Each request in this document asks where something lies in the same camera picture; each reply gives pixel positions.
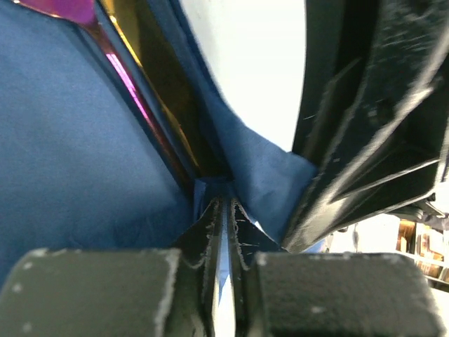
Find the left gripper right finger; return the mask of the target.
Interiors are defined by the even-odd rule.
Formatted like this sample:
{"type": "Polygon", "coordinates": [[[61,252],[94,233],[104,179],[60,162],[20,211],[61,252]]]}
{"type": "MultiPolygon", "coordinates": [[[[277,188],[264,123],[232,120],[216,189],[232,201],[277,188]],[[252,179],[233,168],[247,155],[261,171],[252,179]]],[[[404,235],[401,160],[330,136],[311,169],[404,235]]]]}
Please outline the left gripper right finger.
{"type": "Polygon", "coordinates": [[[229,207],[237,336],[442,336],[427,282],[395,253],[290,253],[229,207]]]}

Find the dark blue paper napkin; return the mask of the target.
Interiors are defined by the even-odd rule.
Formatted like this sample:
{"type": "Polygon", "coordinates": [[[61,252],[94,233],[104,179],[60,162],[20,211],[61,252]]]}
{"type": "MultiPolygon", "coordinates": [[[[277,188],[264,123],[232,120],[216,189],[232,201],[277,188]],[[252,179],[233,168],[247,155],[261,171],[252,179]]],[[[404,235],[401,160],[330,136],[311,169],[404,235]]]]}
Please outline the dark blue paper napkin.
{"type": "MultiPolygon", "coordinates": [[[[316,167],[293,154],[302,1],[146,1],[200,97],[201,130],[275,241],[316,167]]],[[[169,246],[192,208],[115,76],[68,22],[1,2],[1,276],[34,249],[169,246]]]]}

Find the purple spoon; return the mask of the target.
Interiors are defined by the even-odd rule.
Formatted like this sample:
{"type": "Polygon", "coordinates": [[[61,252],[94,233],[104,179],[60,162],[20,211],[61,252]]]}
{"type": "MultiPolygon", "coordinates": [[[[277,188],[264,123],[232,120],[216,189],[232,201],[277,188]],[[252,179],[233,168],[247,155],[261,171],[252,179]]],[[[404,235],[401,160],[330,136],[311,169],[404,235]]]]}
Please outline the purple spoon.
{"type": "Polygon", "coordinates": [[[129,70],[119,52],[110,41],[95,12],[94,1],[14,1],[14,4],[47,15],[71,22],[80,27],[95,41],[98,48],[105,54],[108,62],[120,77],[129,96],[133,99],[140,116],[145,121],[145,128],[156,141],[158,152],[166,166],[171,170],[173,177],[183,188],[186,194],[192,195],[193,181],[190,178],[180,156],[169,140],[169,134],[163,129],[156,115],[152,111],[148,100],[142,94],[135,77],[129,70]]]}

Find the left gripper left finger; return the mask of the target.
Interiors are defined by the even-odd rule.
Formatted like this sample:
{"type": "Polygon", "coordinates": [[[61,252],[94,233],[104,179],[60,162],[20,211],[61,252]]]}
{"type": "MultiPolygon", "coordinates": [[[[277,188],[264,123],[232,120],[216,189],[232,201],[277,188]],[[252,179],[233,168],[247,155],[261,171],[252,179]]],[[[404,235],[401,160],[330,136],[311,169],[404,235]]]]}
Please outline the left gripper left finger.
{"type": "Polygon", "coordinates": [[[2,336],[213,336],[224,202],[170,249],[35,249],[1,290],[2,336]]]}

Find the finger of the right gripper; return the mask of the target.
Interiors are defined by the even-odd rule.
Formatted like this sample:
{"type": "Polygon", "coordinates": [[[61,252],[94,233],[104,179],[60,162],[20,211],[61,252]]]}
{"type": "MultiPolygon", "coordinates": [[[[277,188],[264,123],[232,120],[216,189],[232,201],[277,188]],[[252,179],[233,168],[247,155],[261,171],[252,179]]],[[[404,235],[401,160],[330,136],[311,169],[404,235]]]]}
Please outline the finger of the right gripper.
{"type": "Polygon", "coordinates": [[[281,235],[289,251],[426,201],[448,155],[448,2],[308,1],[293,145],[317,167],[281,235]]]}

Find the gold knife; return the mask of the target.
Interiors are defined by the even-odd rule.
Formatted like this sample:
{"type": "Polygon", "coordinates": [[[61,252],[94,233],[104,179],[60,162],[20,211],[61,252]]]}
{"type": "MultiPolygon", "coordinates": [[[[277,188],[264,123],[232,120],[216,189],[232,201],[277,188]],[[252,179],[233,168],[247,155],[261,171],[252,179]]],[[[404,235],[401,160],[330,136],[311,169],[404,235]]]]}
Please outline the gold knife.
{"type": "Polygon", "coordinates": [[[182,155],[198,177],[226,174],[203,133],[203,104],[147,1],[102,1],[102,7],[154,91],[182,155]]]}

